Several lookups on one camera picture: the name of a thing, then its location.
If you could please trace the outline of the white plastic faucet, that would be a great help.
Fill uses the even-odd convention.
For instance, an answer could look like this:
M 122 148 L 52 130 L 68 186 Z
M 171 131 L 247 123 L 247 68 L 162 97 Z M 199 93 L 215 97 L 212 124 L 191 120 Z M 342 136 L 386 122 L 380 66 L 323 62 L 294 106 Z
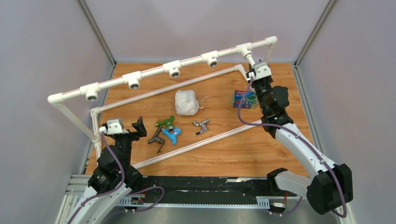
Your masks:
M 245 59 L 247 60 L 248 64 L 249 64 L 249 69 L 248 70 L 254 70 L 255 69 L 255 60 L 252 56 L 252 54 L 248 54 L 245 56 Z

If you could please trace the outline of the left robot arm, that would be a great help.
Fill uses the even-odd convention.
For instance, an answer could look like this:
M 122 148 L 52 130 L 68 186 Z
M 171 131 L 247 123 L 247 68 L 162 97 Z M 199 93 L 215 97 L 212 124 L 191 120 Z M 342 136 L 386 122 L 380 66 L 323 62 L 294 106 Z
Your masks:
M 102 141 L 112 138 L 115 143 L 101 150 L 98 166 L 87 182 L 85 191 L 66 224 L 98 224 L 116 203 L 128 193 L 138 193 L 143 187 L 142 174 L 131 165 L 132 142 L 147 136 L 140 116 L 132 123 L 134 132 L 125 129 L 121 119 L 108 120 L 99 129 Z

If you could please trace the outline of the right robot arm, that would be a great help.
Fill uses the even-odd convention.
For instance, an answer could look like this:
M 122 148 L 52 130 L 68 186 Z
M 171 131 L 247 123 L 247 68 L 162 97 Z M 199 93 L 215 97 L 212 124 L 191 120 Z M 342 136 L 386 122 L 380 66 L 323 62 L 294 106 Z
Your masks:
M 283 191 L 296 194 L 308 200 L 310 206 L 320 215 L 333 212 L 346 218 L 347 203 L 353 200 L 352 171 L 345 163 L 337 164 L 320 152 L 300 132 L 288 116 L 286 107 L 288 89 L 271 86 L 272 78 L 251 80 L 263 114 L 260 126 L 275 140 L 281 142 L 302 163 L 308 176 L 297 175 L 286 168 L 269 173 L 267 191 L 279 195 Z

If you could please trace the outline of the white PVC pipe frame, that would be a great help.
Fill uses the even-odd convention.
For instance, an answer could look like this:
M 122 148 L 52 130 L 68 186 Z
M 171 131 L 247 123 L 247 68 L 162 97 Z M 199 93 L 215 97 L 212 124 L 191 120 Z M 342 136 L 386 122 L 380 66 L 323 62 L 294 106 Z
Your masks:
M 87 135 L 91 139 L 91 141 L 93 142 L 94 148 L 95 148 L 96 156 L 99 157 L 102 152 L 102 141 L 100 139 L 100 134 L 99 134 L 98 115 L 101 112 L 104 112 L 104 111 L 107 111 L 107 110 L 110 110 L 110 109 L 113 109 L 113 108 L 116 108 L 116 107 L 119 107 L 122 105 L 126 105 L 126 104 L 129 104 L 132 102 L 136 102 L 138 100 L 145 99 L 145 98 L 148 98 L 151 96 L 155 96 L 155 95 L 158 95 L 161 93 L 165 93 L 165 92 L 168 92 L 168 91 L 180 88 L 180 87 L 184 87 L 184 86 L 187 86 L 190 84 L 201 82 L 201 81 L 213 78 L 213 77 L 218 77 L 220 75 L 224 75 L 224 74 L 227 74 L 230 72 L 239 71 L 241 74 L 245 74 L 246 71 L 245 71 L 243 65 L 237 64 L 233 67 L 230 67 L 230 68 L 227 68 L 224 70 L 216 71 L 214 73 L 210 73 L 210 74 L 203 75 L 203 76 L 200 76 L 197 78 L 193 78 L 188 81 L 183 81 L 181 83 L 174 84 L 174 85 L 171 85 L 168 87 L 164 87 L 164 88 L 161 88 L 161 89 L 158 89 L 155 91 L 151 91 L 148 93 L 144 93 L 144 94 L 141 94 L 136 97 L 121 100 L 121 101 L 115 102 L 113 104 L 108 104 L 108 105 L 104 105 L 101 107 L 92 108 L 90 110 L 90 114 L 91 114 L 91 118 L 92 118 L 92 128 L 89 128 L 88 126 L 83 124 L 83 122 L 79 118 L 77 118 L 76 115 L 65 106 L 66 100 L 75 98 L 78 96 L 85 96 L 85 99 L 87 101 L 95 101 L 98 99 L 98 93 L 100 91 L 107 90 L 111 87 L 115 87 L 115 86 L 118 86 L 121 84 L 126 84 L 126 85 L 128 85 L 128 87 L 130 89 L 135 90 L 140 87 L 140 81 L 143 78 L 147 78 L 147 77 L 154 76 L 154 75 L 161 74 L 161 73 L 168 73 L 171 78 L 177 78 L 180 76 L 180 74 L 181 74 L 180 70 L 183 67 L 194 65 L 197 63 L 207 63 L 208 66 L 215 67 L 215 65 L 217 65 L 218 59 L 220 57 L 224 57 L 224 56 L 228 56 L 228 55 L 232 55 L 232 54 L 241 54 L 243 56 L 243 58 L 245 59 L 246 55 L 252 54 L 253 49 L 263 47 L 263 46 L 268 47 L 268 51 L 264 58 L 264 61 L 266 63 L 268 63 L 269 59 L 271 58 L 272 51 L 275 48 L 275 45 L 277 43 L 277 40 L 278 40 L 278 38 L 276 36 L 271 36 L 271 37 L 267 37 L 263 40 L 253 42 L 253 43 L 251 43 L 251 42 L 243 43 L 243 44 L 239 44 L 232 48 L 223 49 L 220 51 L 215 50 L 215 51 L 203 53 L 199 56 L 183 59 L 181 61 L 180 60 L 172 61 L 172 62 L 165 63 L 161 66 L 151 68 L 148 70 L 131 72 L 131 73 L 122 75 L 119 78 L 110 79 L 108 81 L 104 81 L 104 82 L 100 82 L 100 83 L 95 82 L 95 83 L 83 85 L 83 86 L 79 87 L 78 89 L 71 90 L 68 92 L 52 94 L 52 95 L 48 96 L 47 101 L 54 108 L 57 108 L 62 114 L 64 114 L 73 124 L 75 124 L 85 135 Z

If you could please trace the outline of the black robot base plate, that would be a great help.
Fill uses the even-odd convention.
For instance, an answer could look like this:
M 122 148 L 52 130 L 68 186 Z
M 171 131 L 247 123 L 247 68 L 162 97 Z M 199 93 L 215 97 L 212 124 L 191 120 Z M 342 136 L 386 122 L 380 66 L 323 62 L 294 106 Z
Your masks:
M 159 200 L 163 205 L 257 205 L 257 198 L 280 199 L 295 196 L 276 188 L 266 177 L 215 177 L 215 176 L 145 176 L 135 191 L 147 193 L 128 195 L 119 206 L 149 206 Z

